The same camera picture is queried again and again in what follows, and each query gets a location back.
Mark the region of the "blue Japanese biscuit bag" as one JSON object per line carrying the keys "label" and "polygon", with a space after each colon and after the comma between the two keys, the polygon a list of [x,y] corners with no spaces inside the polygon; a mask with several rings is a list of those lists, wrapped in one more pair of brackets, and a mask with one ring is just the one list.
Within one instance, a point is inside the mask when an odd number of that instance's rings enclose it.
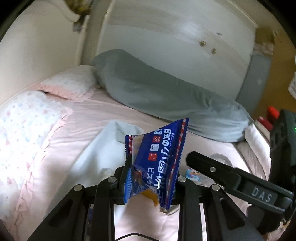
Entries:
{"label": "blue Japanese biscuit bag", "polygon": [[125,136],[128,166],[125,203],[150,189],[157,195],[160,206],[170,209],[189,120],[183,118],[150,133]]}

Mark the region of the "blue cartoon tissue box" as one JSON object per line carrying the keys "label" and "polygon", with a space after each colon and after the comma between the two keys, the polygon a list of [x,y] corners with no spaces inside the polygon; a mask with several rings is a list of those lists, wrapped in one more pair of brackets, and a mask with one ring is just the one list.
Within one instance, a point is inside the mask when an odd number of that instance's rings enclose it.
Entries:
{"label": "blue cartoon tissue box", "polygon": [[198,171],[188,168],[186,171],[186,178],[193,181],[196,185],[206,186],[209,181],[208,177],[199,173]]}

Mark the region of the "yellow snack packet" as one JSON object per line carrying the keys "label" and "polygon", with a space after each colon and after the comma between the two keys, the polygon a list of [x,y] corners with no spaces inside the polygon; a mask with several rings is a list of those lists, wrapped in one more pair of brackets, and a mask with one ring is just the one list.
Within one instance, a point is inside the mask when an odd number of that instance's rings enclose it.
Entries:
{"label": "yellow snack packet", "polygon": [[152,200],[153,203],[154,203],[154,206],[158,206],[159,205],[158,197],[157,197],[157,195],[152,190],[147,189],[147,190],[143,191],[141,194],[143,196],[149,198],[150,200]]}

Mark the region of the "white folded blanket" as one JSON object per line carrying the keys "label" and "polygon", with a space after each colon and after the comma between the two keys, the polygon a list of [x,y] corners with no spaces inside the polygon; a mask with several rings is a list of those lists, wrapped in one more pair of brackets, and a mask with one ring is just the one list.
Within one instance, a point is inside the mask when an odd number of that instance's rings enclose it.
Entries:
{"label": "white folded blanket", "polygon": [[271,169],[270,146],[254,124],[244,130],[245,141],[236,149],[251,174],[268,181]]}

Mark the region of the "red and white folded chairs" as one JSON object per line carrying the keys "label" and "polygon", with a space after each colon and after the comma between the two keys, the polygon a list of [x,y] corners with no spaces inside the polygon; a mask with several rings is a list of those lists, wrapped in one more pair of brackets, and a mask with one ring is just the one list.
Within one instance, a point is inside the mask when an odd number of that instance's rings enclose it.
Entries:
{"label": "red and white folded chairs", "polygon": [[280,116],[280,112],[273,106],[269,106],[266,110],[265,117],[260,116],[257,120],[261,123],[268,131],[273,129],[273,125]]}

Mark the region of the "grey-blue long bolster pillow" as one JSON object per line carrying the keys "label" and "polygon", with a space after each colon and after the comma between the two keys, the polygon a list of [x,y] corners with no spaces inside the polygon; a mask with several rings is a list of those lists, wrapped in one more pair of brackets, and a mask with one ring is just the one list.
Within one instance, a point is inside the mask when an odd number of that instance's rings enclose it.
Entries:
{"label": "grey-blue long bolster pillow", "polygon": [[98,84],[123,105],[166,121],[189,118],[189,131],[219,142],[244,140],[253,123],[238,102],[155,69],[114,49],[97,55]]}

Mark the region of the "white wardrobe door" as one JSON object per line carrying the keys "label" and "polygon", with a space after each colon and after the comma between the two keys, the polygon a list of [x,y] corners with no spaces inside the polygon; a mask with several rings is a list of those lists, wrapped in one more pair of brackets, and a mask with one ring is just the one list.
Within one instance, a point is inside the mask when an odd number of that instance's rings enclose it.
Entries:
{"label": "white wardrobe door", "polygon": [[98,52],[122,49],[149,66],[236,99],[256,27],[233,1],[116,1]]}

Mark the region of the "far floral pink pillow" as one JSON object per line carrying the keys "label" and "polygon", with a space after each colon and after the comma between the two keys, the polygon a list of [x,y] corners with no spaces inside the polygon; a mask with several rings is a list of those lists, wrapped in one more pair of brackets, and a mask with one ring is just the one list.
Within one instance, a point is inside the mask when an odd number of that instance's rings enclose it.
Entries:
{"label": "far floral pink pillow", "polygon": [[43,80],[38,90],[73,102],[83,102],[93,96],[96,85],[95,68],[80,65]]}

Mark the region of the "floral pink pillow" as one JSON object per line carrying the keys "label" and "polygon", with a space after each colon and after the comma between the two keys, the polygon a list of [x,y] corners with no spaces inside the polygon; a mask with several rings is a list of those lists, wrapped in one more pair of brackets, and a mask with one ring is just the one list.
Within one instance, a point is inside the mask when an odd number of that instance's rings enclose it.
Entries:
{"label": "floral pink pillow", "polygon": [[1,220],[6,228],[30,167],[71,113],[41,91],[20,93],[1,106]]}
{"label": "floral pink pillow", "polygon": [[43,80],[38,90],[73,102],[83,102],[93,96],[96,85],[95,68],[80,65]]}

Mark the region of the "near floral pink pillow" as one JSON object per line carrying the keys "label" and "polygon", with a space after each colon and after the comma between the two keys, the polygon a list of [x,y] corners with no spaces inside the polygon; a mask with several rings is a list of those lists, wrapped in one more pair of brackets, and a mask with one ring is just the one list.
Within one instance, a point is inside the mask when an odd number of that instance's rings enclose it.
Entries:
{"label": "near floral pink pillow", "polygon": [[6,228],[30,167],[71,113],[41,91],[20,93],[1,106],[1,220]]}

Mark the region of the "cream bed headboard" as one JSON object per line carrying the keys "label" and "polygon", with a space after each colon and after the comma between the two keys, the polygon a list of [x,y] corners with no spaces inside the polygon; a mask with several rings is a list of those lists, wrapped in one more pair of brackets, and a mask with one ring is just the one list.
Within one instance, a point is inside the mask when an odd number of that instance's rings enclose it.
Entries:
{"label": "cream bed headboard", "polygon": [[46,77],[80,64],[85,32],[64,1],[34,1],[1,40],[1,103]]}

